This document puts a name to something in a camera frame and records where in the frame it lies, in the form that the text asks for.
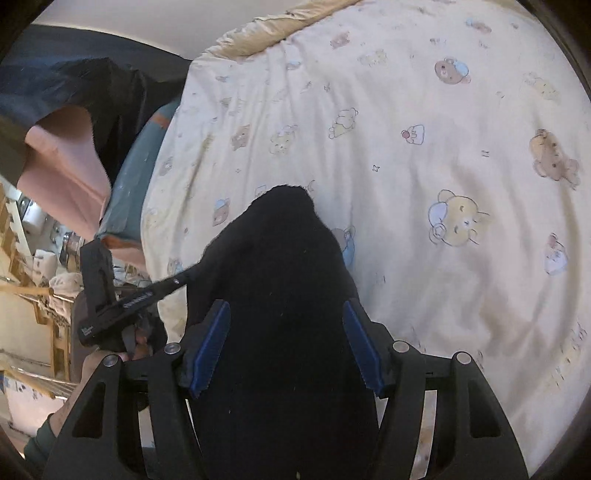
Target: cartoon bear print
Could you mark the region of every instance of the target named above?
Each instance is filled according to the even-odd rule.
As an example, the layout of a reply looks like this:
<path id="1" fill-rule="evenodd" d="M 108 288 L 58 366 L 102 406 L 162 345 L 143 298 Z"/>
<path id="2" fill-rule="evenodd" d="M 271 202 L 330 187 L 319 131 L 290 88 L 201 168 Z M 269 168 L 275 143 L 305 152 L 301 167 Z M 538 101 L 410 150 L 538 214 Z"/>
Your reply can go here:
<path id="1" fill-rule="evenodd" d="M 540 128 L 530 140 L 530 151 L 534 156 L 534 170 L 540 177 L 559 181 L 565 178 L 574 189 L 580 184 L 579 162 L 568 158 L 558 143 L 556 136 Z"/>
<path id="2" fill-rule="evenodd" d="M 161 220 L 163 219 L 163 215 L 161 212 L 156 208 L 149 208 L 145 215 L 142 215 L 142 224 L 144 229 L 152 229 L 156 227 Z"/>
<path id="3" fill-rule="evenodd" d="M 307 92 L 311 88 L 312 88 L 312 81 L 306 82 L 306 84 L 304 85 L 304 87 L 300 91 L 300 94 Z"/>
<path id="4" fill-rule="evenodd" d="M 560 388 L 568 377 L 573 367 L 580 362 L 581 350 L 586 343 L 587 331 L 577 322 L 577 325 L 570 329 L 570 333 L 560 344 L 560 362 L 554 368 L 546 387 Z"/>
<path id="5" fill-rule="evenodd" d="M 301 67 L 301 62 L 297 61 L 297 60 L 292 60 L 292 61 L 287 62 L 287 65 L 285 66 L 285 68 L 287 70 L 297 70 L 300 67 Z"/>
<path id="6" fill-rule="evenodd" d="M 478 244 L 477 229 L 483 225 L 488 213 L 479 212 L 474 200 L 455 195 L 450 190 L 440 191 L 437 200 L 428 213 L 431 242 L 443 242 L 451 247 L 459 247 L 468 241 Z"/>
<path id="7" fill-rule="evenodd" d="M 225 110 L 228 109 L 228 107 L 230 107 L 230 102 L 232 101 L 232 97 L 226 97 L 226 98 L 222 98 L 220 100 L 220 104 L 222 107 L 224 107 Z"/>
<path id="8" fill-rule="evenodd" d="M 478 30 L 480 33 L 490 33 L 492 32 L 492 28 L 486 25 L 483 22 L 475 22 L 473 19 L 468 18 L 466 20 L 466 25 L 468 27 L 472 27 L 474 30 Z"/>
<path id="9" fill-rule="evenodd" d="M 232 136 L 232 146 L 234 152 L 239 148 L 246 147 L 248 143 L 248 137 L 251 130 L 251 124 L 243 125 L 236 130 L 236 134 Z"/>
<path id="10" fill-rule="evenodd" d="M 460 82 L 470 83 L 472 80 L 468 75 L 468 66 L 453 57 L 446 57 L 435 64 L 437 77 L 449 85 L 456 85 Z"/>
<path id="11" fill-rule="evenodd" d="M 255 189 L 255 198 L 259 198 L 261 195 L 267 192 L 267 185 L 261 185 Z"/>
<path id="12" fill-rule="evenodd" d="M 352 107 L 341 110 L 333 126 L 329 128 L 329 138 L 336 138 L 353 130 L 355 128 L 355 117 L 358 114 L 359 112 Z"/>
<path id="13" fill-rule="evenodd" d="M 230 199 L 218 200 L 213 208 L 213 226 L 225 222 L 230 214 Z"/>
<path id="14" fill-rule="evenodd" d="M 271 136 L 269 151 L 273 155 L 286 154 L 296 139 L 297 125 L 287 125 Z"/>
<path id="15" fill-rule="evenodd" d="M 349 268 L 353 264 L 353 259 L 355 258 L 355 227 L 351 225 L 345 230 L 334 228 L 331 231 L 339 243 L 341 252 L 343 252 L 345 267 Z"/>
<path id="16" fill-rule="evenodd" d="M 357 57 L 357 60 L 361 65 L 373 67 L 374 65 L 385 64 L 388 57 L 386 52 L 384 52 L 384 49 L 380 48 L 370 55 L 361 55 L 360 57 Z"/>
<path id="17" fill-rule="evenodd" d="M 544 269 L 548 275 L 556 275 L 566 270 L 569 258 L 566 256 L 564 245 L 558 242 L 558 237 L 551 233 L 545 249 Z"/>
<path id="18" fill-rule="evenodd" d="M 529 72 L 524 75 L 524 82 L 533 87 L 545 100 L 559 100 L 560 94 L 554 86 L 536 75 L 535 72 Z"/>
<path id="19" fill-rule="evenodd" d="M 166 273 L 169 277 L 176 275 L 184 270 L 183 264 L 178 258 L 169 258 L 166 266 Z"/>
<path id="20" fill-rule="evenodd" d="M 173 158 L 168 157 L 160 167 L 158 175 L 164 177 L 173 168 Z"/>
<path id="21" fill-rule="evenodd" d="M 425 140 L 425 126 L 412 125 L 406 130 L 402 130 L 402 138 L 413 145 L 422 145 Z"/>
<path id="22" fill-rule="evenodd" d="M 344 47 L 349 42 L 349 32 L 343 32 L 333 37 L 332 40 L 330 40 L 330 46 L 333 47 L 334 50 L 336 50 L 337 48 Z"/>
<path id="23" fill-rule="evenodd" d="M 302 187 L 310 196 L 312 200 L 316 197 L 316 181 L 312 180 L 308 185 Z"/>

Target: white wall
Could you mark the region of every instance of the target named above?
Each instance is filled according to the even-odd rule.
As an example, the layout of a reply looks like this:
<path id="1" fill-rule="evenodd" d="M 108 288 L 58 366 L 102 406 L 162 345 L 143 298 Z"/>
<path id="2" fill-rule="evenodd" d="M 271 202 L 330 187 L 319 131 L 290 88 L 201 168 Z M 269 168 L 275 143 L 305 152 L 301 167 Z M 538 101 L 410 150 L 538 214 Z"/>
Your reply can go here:
<path id="1" fill-rule="evenodd" d="M 50 333 L 47 325 L 36 322 L 33 305 L 11 293 L 0 293 L 1 349 L 48 364 Z"/>
<path id="2" fill-rule="evenodd" d="M 54 0 L 35 23 L 103 31 L 193 60 L 225 32 L 301 0 Z"/>

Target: hand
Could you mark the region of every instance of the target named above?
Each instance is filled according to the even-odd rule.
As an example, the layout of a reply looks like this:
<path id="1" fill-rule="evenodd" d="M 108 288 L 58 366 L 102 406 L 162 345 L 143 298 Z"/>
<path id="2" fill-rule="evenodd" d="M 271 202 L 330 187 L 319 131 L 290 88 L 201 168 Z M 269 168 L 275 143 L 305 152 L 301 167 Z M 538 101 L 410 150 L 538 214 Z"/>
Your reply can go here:
<path id="1" fill-rule="evenodd" d="M 145 356 L 150 355 L 150 347 L 148 346 L 148 339 L 145 335 L 145 332 L 142 330 L 136 330 L 135 332 L 135 352 L 133 355 L 133 360 L 138 360 Z M 51 427 L 51 431 L 53 435 L 56 437 L 59 435 L 61 428 L 64 426 L 68 415 L 70 414 L 72 407 L 80 397 L 82 390 L 90 380 L 92 374 L 95 372 L 96 368 L 100 365 L 103 359 L 108 355 L 118 355 L 124 362 L 130 360 L 129 355 L 126 352 L 123 353 L 115 353 L 109 352 L 106 350 L 97 350 L 92 352 L 84 359 L 84 363 L 82 364 L 82 378 L 80 380 L 80 384 L 74 389 L 72 395 L 63 406 L 55 412 L 49 418 L 49 426 Z"/>

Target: blue cushion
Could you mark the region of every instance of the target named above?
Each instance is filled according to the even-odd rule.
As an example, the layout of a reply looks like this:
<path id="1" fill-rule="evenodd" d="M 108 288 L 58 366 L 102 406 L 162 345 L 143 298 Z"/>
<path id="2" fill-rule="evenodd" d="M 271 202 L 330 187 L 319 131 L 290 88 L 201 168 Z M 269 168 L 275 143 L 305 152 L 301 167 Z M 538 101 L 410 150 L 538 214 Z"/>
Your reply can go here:
<path id="1" fill-rule="evenodd" d="M 144 198 L 168 124 L 179 103 L 180 99 L 176 99 L 161 107 L 135 139 L 113 185 L 98 238 L 114 236 L 118 240 L 141 245 Z"/>

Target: bed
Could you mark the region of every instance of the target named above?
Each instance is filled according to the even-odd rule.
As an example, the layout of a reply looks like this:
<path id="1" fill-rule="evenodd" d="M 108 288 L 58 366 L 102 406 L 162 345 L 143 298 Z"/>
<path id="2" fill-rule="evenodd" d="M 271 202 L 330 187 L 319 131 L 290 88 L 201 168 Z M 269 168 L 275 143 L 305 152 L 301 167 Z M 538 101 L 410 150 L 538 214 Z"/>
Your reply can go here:
<path id="1" fill-rule="evenodd" d="M 303 186 L 370 317 L 423 352 L 470 352 L 534 473 L 591 384 L 577 73 L 512 1 L 335 0 L 255 19 L 191 64 L 144 200 L 147 270 L 188 267 L 255 198 Z M 160 313 L 180 338 L 184 293 Z"/>

